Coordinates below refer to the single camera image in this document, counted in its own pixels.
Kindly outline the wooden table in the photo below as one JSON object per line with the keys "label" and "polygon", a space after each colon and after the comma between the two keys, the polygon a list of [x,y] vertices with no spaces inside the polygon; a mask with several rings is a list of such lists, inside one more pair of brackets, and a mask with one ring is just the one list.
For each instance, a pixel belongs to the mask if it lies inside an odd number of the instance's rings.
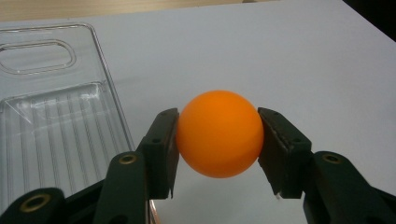
{"label": "wooden table", "polygon": [[0,21],[78,18],[275,0],[0,0]]}

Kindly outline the orange ball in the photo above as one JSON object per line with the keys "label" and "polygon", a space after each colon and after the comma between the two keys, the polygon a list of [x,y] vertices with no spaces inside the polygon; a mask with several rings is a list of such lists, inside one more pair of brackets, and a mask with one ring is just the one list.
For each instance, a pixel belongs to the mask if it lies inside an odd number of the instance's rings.
{"label": "orange ball", "polygon": [[177,147],[196,172],[214,178],[239,175],[258,158],[264,139],[255,107],[231,91],[193,98],[177,122]]}

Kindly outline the white table board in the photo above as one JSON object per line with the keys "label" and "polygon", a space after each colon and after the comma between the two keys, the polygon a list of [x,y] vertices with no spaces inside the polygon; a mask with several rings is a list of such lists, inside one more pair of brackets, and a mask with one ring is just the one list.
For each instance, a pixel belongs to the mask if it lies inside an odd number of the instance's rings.
{"label": "white table board", "polygon": [[396,195],[396,41],[343,0],[191,7],[89,24],[135,142],[160,111],[205,91],[236,91]]}

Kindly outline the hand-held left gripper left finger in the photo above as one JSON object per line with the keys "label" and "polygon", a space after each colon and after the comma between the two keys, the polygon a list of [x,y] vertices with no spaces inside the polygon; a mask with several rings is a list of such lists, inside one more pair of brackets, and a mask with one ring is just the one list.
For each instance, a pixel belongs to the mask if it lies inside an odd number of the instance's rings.
{"label": "hand-held left gripper left finger", "polygon": [[137,148],[144,154],[151,200],[173,197],[179,160],[176,145],[178,115],[176,108],[160,112]]}

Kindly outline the clear plastic tray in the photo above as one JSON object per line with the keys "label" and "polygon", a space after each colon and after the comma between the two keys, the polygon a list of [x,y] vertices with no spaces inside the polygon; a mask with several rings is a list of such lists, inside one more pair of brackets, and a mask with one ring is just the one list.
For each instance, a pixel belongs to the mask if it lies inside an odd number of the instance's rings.
{"label": "clear plastic tray", "polygon": [[132,149],[89,24],[0,28],[0,214],[35,189],[73,195]]}

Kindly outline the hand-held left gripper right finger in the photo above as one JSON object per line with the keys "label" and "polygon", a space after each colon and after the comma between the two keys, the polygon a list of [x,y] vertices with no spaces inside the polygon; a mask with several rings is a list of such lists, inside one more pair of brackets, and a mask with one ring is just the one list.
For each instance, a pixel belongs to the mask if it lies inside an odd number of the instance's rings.
{"label": "hand-held left gripper right finger", "polygon": [[258,163],[273,193],[283,199],[300,199],[302,173],[312,155],[311,141],[277,111],[259,107],[264,141]]}

